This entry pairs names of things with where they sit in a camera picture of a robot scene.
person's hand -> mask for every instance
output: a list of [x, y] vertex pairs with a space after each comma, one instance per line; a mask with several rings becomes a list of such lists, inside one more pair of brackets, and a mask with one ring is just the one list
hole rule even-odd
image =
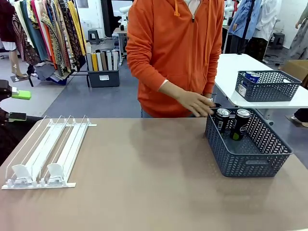
[[234, 24], [234, 25], [233, 25], [233, 28], [232, 28], [232, 29], [233, 29], [233, 31], [235, 31], [235, 30], [236, 30], [236, 28], [237, 28], [237, 24]]
[[179, 94], [176, 100], [182, 104], [183, 107], [190, 110], [196, 117], [207, 117], [208, 114], [212, 115], [214, 113], [210, 107], [215, 107], [215, 104], [207, 97], [198, 93], [184, 90]]

orange hoodie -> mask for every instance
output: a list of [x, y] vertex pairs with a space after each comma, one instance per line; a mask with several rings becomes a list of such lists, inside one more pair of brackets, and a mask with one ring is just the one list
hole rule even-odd
[[183, 0], [135, 0], [128, 14], [128, 66], [139, 79], [138, 100], [154, 117], [191, 114], [158, 92], [171, 83], [212, 93], [221, 54], [224, 0], [202, 0], [192, 15]]

white skirt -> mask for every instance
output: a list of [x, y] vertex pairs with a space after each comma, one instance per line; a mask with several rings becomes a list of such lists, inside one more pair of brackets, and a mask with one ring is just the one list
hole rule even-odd
[[14, 51], [17, 49], [16, 44], [14, 42], [2, 42], [2, 43], [7, 51]]

light blue shirt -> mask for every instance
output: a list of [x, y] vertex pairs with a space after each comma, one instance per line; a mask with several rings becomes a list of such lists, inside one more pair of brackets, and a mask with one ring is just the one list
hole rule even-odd
[[[241, 5], [232, 20], [228, 33], [237, 35], [238, 37], [241, 38], [243, 37], [250, 5], [251, 5], [251, 0], [242, 0]], [[252, 10], [251, 19], [246, 34], [246, 39], [251, 39], [252, 35], [255, 32], [258, 16], [260, 13], [260, 8], [261, 8], [261, 0], [256, 0], [254, 8]], [[237, 24], [235, 31], [233, 31], [234, 24]]]

white rack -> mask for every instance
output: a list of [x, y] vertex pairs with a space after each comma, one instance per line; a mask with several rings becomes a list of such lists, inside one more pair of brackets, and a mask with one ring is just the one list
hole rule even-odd
[[[24, 145], [19, 149], [11, 162], [6, 167], [5, 178], [6, 184], [2, 186], [2, 189], [41, 189], [41, 188], [67, 188], [75, 187], [76, 183], [69, 183], [68, 179], [73, 169], [77, 154], [81, 147], [82, 141], [85, 137], [88, 127], [96, 126], [96, 124], [90, 123], [90, 119], [84, 116], [80, 123], [76, 122], [72, 116], [64, 118], [60, 116], [56, 122], [49, 118], [49, 123], [42, 131], [41, 135], [31, 147], [29, 152], [25, 155], [21, 163], [13, 165], [16, 157], [21, 153], [23, 147], [28, 143], [32, 135], [41, 126], [45, 118], [41, 120], [39, 125], [35, 128], [33, 133], [26, 140]], [[68, 130], [63, 138], [62, 133], [64, 129], [68, 127]], [[62, 139], [61, 144], [54, 154], [53, 159], [47, 165], [46, 173], [41, 178], [41, 173], [44, 170], [44, 166], [48, 161], [51, 153], [59, 139]], [[8, 178], [9, 168], [12, 167], [13, 175]]]

